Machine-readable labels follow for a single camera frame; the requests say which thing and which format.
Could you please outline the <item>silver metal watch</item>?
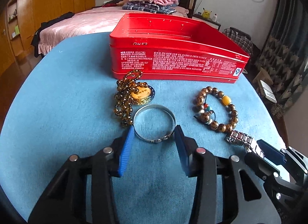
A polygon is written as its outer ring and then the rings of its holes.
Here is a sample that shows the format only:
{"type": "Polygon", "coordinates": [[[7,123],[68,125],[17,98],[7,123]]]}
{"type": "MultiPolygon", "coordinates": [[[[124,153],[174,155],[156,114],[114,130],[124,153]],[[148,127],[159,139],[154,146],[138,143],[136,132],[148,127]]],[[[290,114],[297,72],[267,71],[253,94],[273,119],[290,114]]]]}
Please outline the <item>silver metal watch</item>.
{"type": "Polygon", "coordinates": [[[231,145],[243,146],[246,152],[253,152],[261,158],[265,157],[264,152],[259,147],[257,141],[246,133],[232,130],[225,140],[231,145]]]}

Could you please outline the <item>silver bangle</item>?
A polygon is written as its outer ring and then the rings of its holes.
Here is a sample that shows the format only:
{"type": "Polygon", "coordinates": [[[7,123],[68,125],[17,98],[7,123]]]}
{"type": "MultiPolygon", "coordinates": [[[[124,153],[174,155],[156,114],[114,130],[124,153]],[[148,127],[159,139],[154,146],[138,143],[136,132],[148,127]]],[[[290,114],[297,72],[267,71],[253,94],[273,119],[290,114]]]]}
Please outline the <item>silver bangle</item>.
{"type": "Polygon", "coordinates": [[[159,104],[149,104],[137,110],[133,117],[135,135],[151,144],[172,139],[177,119],[174,113],[159,104]]]}

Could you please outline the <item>white box on stool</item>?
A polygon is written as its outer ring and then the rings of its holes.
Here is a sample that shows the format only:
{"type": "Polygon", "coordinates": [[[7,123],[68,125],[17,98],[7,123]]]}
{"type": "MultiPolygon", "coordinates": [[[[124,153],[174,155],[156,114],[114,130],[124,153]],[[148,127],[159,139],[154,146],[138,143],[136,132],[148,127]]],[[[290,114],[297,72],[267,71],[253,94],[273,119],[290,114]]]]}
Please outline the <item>white box on stool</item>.
{"type": "Polygon", "coordinates": [[[271,89],[271,87],[263,80],[258,81],[259,89],[263,97],[272,103],[277,103],[277,99],[271,89]]]}

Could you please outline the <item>small wooden stool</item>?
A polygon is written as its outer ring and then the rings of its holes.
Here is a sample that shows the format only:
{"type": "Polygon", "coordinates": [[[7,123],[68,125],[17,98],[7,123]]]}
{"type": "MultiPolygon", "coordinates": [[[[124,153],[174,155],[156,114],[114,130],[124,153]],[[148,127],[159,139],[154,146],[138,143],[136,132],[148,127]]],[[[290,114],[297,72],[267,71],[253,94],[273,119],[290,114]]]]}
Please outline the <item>small wooden stool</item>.
{"type": "Polygon", "coordinates": [[[262,80],[270,87],[274,84],[272,78],[270,77],[269,73],[264,69],[261,68],[258,72],[258,74],[254,77],[252,81],[252,85],[255,88],[255,90],[258,88],[258,81],[262,80]]]}

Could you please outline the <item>dark floral curtain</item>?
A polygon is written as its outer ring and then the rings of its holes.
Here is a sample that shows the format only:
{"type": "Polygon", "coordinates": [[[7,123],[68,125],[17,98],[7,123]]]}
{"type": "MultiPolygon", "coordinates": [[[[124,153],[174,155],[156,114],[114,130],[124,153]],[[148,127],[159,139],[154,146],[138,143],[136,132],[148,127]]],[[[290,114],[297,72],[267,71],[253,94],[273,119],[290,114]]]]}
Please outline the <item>dark floral curtain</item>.
{"type": "Polygon", "coordinates": [[[307,10],[300,0],[278,0],[270,34],[255,65],[273,81],[277,101],[271,114],[281,118],[307,89],[307,10]]]}

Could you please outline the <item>blue table cloth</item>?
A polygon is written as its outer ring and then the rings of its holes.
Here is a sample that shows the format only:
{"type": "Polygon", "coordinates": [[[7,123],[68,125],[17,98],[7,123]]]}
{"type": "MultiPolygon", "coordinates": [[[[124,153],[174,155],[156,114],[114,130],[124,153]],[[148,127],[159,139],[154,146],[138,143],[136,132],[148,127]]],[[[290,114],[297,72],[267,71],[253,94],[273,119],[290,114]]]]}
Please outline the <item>blue table cloth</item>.
{"type": "MultiPolygon", "coordinates": [[[[116,79],[109,41],[109,33],[97,33],[61,42],[30,73],[8,110],[1,131],[1,187],[25,221],[70,155],[94,155],[124,130],[113,112],[116,79]]],[[[242,158],[245,151],[193,117],[193,100],[207,86],[232,99],[239,113],[236,129],[285,148],[262,100],[242,74],[234,84],[147,82],[156,91],[151,103],[169,108],[184,134],[216,156],[242,158]]],[[[196,178],[185,176],[173,139],[150,144],[136,137],[132,147],[124,176],[113,179],[120,223],[188,223],[196,178]]]]}

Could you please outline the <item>plaid bag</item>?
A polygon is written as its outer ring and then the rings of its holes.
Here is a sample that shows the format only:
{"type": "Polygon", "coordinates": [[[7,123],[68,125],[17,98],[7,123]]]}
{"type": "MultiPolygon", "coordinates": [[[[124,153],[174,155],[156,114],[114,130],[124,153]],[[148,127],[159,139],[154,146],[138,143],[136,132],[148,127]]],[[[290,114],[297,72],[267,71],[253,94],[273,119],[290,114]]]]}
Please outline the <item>plaid bag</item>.
{"type": "Polygon", "coordinates": [[[249,54],[249,56],[253,55],[253,43],[247,33],[233,27],[224,29],[222,33],[249,54]]]}

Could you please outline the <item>black nightstand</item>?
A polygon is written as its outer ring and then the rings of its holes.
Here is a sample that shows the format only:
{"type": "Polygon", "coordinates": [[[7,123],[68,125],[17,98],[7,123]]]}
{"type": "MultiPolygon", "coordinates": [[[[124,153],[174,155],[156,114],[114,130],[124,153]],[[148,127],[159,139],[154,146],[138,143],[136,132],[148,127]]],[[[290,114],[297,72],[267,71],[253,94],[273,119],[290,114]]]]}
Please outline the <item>black nightstand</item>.
{"type": "Polygon", "coordinates": [[[216,21],[213,21],[213,20],[208,19],[208,18],[204,18],[202,15],[199,15],[199,14],[193,14],[192,18],[195,19],[195,20],[203,21],[204,23],[206,23],[209,26],[217,29],[218,31],[220,30],[221,24],[216,22],[216,21]]]}

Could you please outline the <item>red metal tin box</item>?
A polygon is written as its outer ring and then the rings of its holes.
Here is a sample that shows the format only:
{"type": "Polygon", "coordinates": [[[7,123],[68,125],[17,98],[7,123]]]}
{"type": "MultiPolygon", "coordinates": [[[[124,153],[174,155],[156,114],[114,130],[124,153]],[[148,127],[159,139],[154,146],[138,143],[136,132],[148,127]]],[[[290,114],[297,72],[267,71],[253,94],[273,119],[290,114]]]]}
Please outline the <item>red metal tin box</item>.
{"type": "Polygon", "coordinates": [[[126,13],[110,33],[112,72],[143,79],[235,83],[249,54],[217,29],[173,15],[126,13]]]}

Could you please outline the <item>yellow pikachu toy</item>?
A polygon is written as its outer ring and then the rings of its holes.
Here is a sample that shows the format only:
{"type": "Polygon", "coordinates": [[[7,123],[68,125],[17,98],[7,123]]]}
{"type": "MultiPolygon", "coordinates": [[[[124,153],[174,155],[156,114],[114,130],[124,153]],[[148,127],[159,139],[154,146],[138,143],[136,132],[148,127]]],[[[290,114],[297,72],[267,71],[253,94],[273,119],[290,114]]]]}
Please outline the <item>yellow pikachu toy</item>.
{"type": "Polygon", "coordinates": [[[206,10],[203,8],[202,17],[204,19],[210,19],[211,13],[212,13],[211,10],[206,10]]]}

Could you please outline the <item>black garment on bed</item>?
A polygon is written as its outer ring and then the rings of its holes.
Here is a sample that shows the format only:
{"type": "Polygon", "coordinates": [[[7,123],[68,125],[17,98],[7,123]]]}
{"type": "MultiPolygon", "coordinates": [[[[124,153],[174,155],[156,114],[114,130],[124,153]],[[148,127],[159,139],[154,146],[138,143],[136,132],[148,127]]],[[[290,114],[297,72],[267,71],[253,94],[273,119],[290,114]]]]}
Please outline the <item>black garment on bed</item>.
{"type": "Polygon", "coordinates": [[[54,25],[57,25],[58,23],[60,23],[61,21],[67,20],[72,18],[75,15],[74,12],[67,12],[65,14],[60,15],[59,17],[46,21],[46,22],[42,22],[39,29],[34,33],[32,41],[31,41],[31,45],[33,46],[34,49],[34,57],[38,58],[39,56],[44,57],[45,54],[41,53],[40,50],[40,44],[41,41],[46,41],[46,35],[47,33],[50,31],[50,29],[53,29],[52,27],[54,25]]]}

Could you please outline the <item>bed with pink cover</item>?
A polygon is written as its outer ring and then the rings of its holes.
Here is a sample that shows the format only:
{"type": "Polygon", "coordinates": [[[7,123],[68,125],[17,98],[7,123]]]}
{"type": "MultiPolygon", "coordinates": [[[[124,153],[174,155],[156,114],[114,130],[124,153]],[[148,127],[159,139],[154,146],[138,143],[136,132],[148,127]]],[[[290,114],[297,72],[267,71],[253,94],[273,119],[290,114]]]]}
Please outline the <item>bed with pink cover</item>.
{"type": "MultiPolygon", "coordinates": [[[[76,13],[72,18],[61,21],[54,25],[46,35],[46,41],[41,41],[41,53],[47,55],[51,49],[61,41],[78,36],[99,32],[111,32],[125,13],[148,12],[123,10],[123,0],[111,0],[102,6],[96,6],[90,10],[76,13]]],[[[191,18],[194,13],[196,0],[178,0],[175,8],[177,12],[173,15],[191,18]]]]}

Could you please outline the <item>wooden wardrobe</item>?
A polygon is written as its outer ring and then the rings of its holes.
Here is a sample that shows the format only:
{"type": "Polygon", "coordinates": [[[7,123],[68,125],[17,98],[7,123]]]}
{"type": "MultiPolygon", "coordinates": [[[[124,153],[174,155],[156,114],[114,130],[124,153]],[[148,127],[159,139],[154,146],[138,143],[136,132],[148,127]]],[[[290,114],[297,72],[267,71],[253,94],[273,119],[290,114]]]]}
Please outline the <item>wooden wardrobe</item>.
{"type": "Polygon", "coordinates": [[[95,0],[5,0],[1,8],[1,73],[30,53],[41,23],[94,5],[95,0]]]}

